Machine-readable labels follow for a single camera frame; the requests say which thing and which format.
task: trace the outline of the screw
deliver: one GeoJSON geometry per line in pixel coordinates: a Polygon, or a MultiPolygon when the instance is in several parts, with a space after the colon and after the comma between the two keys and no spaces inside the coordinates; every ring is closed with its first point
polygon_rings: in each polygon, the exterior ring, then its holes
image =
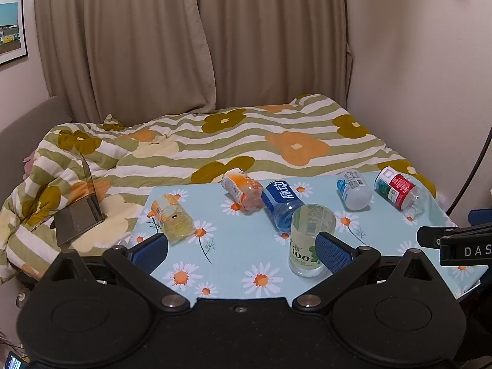
{"type": "Polygon", "coordinates": [[[186,302],[186,298],[179,294],[169,294],[161,299],[162,305],[168,308],[177,308],[186,302]]]}
{"type": "Polygon", "coordinates": [[[237,312],[237,313],[245,313],[248,311],[248,308],[245,307],[244,305],[236,305],[234,307],[234,310],[237,312]]]}
{"type": "Polygon", "coordinates": [[[297,297],[297,303],[301,305],[301,307],[313,308],[321,304],[321,298],[313,294],[303,294],[297,297]]]}

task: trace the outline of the yellow bottle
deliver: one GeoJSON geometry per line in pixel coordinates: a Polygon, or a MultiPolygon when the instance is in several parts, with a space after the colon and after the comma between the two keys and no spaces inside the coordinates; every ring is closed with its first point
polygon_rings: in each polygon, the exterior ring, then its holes
{"type": "Polygon", "coordinates": [[[195,232],[193,219],[172,194],[157,198],[151,210],[169,243],[177,243],[195,232]]]}

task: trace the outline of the curtain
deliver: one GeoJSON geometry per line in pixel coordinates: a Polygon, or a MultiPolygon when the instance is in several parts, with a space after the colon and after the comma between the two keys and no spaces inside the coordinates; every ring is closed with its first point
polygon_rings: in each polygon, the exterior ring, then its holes
{"type": "Polygon", "coordinates": [[[345,107],[344,0],[198,0],[216,106],[325,94],[345,107]]]}
{"type": "Polygon", "coordinates": [[[50,95],[75,119],[125,125],[215,108],[196,0],[34,0],[50,95]]]}

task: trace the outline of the picture frame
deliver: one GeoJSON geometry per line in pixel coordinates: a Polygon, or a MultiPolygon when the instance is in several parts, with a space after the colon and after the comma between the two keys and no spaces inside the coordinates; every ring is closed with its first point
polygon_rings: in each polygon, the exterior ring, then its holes
{"type": "Polygon", "coordinates": [[[0,66],[28,56],[23,3],[0,0],[0,66]]]}

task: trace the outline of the barcode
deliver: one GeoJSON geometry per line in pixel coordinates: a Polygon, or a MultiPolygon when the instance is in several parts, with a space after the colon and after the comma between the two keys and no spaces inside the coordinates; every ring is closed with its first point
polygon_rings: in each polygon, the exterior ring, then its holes
{"type": "Polygon", "coordinates": [[[306,226],[306,233],[310,235],[315,234],[317,225],[318,224],[316,222],[308,222],[306,226]]]}

